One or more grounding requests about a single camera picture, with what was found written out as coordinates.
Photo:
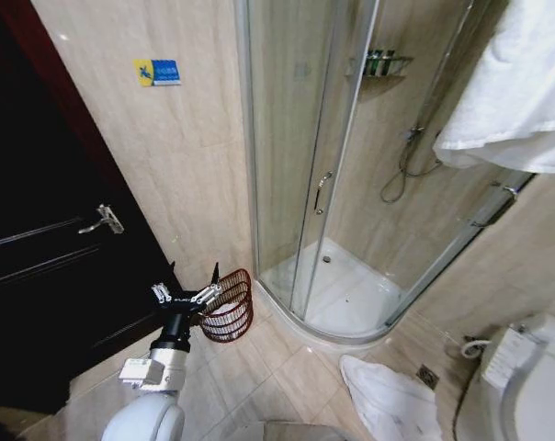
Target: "toilet lid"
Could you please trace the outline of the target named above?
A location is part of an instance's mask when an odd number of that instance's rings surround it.
[[[543,354],[504,403],[509,441],[555,441],[555,357]]]

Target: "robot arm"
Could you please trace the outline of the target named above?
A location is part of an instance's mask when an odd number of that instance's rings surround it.
[[[129,358],[119,378],[134,389],[147,393],[119,411],[102,435],[102,441],[174,441],[184,427],[184,411],[177,406],[179,392],[186,379],[189,353],[189,326],[192,317],[222,293],[218,282],[218,264],[212,283],[192,297],[172,296],[164,284],[154,285],[164,327],[151,343],[148,358]]]

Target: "wire basket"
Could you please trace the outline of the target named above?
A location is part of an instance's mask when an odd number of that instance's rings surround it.
[[[200,315],[199,325],[212,341],[229,343],[243,335],[253,320],[251,278],[237,269],[219,280],[222,294]]]

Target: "shower drain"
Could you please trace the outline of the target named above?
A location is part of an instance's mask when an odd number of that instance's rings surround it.
[[[421,379],[421,381],[431,390],[435,390],[436,384],[439,382],[438,375],[425,365],[421,365],[418,372],[416,372],[416,377]]]

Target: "shower hose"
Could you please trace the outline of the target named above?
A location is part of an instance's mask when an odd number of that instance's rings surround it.
[[[404,191],[406,190],[406,180],[409,177],[423,177],[433,173],[437,168],[439,168],[443,163],[438,159],[435,159],[435,165],[433,165],[428,170],[425,170],[420,173],[411,173],[408,171],[408,167],[410,165],[411,159],[413,158],[414,153],[416,152],[416,147],[418,146],[418,142],[414,142],[418,135],[423,132],[423,128],[417,128],[411,130],[410,134],[408,135],[408,140],[402,149],[400,154],[400,160],[398,161],[398,172],[394,174],[390,178],[390,180],[381,188],[379,192],[379,198],[385,202],[386,204],[393,204],[400,200],[400,198],[404,195]],[[387,197],[387,193],[389,192],[391,186],[394,184],[398,177],[401,179],[400,189],[398,192],[390,197]]]

